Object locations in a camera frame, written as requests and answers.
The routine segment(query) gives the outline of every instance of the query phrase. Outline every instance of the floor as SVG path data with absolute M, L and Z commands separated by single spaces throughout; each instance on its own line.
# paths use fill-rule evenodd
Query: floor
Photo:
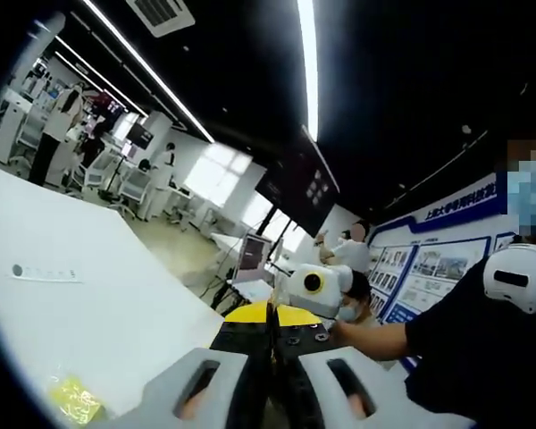
M 0 169 L 16 174 L 22 179 L 25 179 L 28 174 L 23 169 L 3 164 L 0 164 Z M 59 191 L 59 189 L 52 188 L 50 190 Z M 99 206 L 108 204 L 97 195 L 94 189 L 86 189 L 83 192 L 83 199 Z M 131 219 L 127 215 L 125 222 L 172 275 L 210 306 L 214 293 L 220 287 L 216 270 L 210 268 L 219 251 L 212 240 L 205 238 L 192 226 L 184 232 L 181 231 L 178 225 L 169 224 L 165 215 L 151 222 Z M 232 298 L 228 297 L 218 306 L 217 311 L 221 313 L 231 304 Z M 269 403 L 264 413 L 263 429 L 286 429 L 287 427 L 285 416 Z

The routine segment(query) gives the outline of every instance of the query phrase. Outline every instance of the ceiling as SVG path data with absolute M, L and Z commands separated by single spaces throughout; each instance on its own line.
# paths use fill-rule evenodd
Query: ceiling
M 307 123 L 296 2 L 185 3 L 196 25 L 154 38 L 123 0 L 96 0 L 215 140 L 268 165 Z M 536 10 L 530 6 L 314 0 L 318 145 L 338 179 L 343 206 L 379 223 L 492 171 L 502 141 L 497 130 L 524 88 L 536 95 Z M 61 37 L 73 49 L 137 104 L 163 110 L 147 90 L 153 92 L 179 126 L 205 139 L 80 0 L 67 12 L 122 63 L 67 14 Z M 73 61 L 63 46 L 54 48 Z M 455 162 L 409 191 L 464 147 Z

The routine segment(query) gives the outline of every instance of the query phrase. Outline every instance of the blue face mask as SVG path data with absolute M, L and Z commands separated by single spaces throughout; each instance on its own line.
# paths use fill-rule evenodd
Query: blue face mask
M 536 235 L 536 161 L 521 161 L 519 171 L 508 172 L 508 214 L 518 216 L 518 233 Z
M 357 311 L 353 307 L 344 306 L 339 309 L 336 319 L 343 320 L 344 322 L 353 322 L 357 319 Z

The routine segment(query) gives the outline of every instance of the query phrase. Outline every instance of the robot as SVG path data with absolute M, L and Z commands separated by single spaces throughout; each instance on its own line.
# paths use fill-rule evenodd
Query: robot
M 269 398 L 284 408 L 291 428 L 471 427 L 464 417 L 413 403 L 405 385 L 379 364 L 333 344 L 320 317 L 337 314 L 349 275 L 346 267 L 301 265 L 286 290 L 276 291 L 276 302 L 285 292 L 293 307 L 261 302 L 237 308 L 209 349 L 193 349 L 149 382 L 138 407 L 88 427 L 255 429 Z M 490 299 L 536 312 L 536 246 L 511 245 L 493 254 L 484 286 Z M 182 420 L 184 404 L 204 388 L 195 418 Z M 367 418 L 353 414 L 350 394 L 362 400 Z

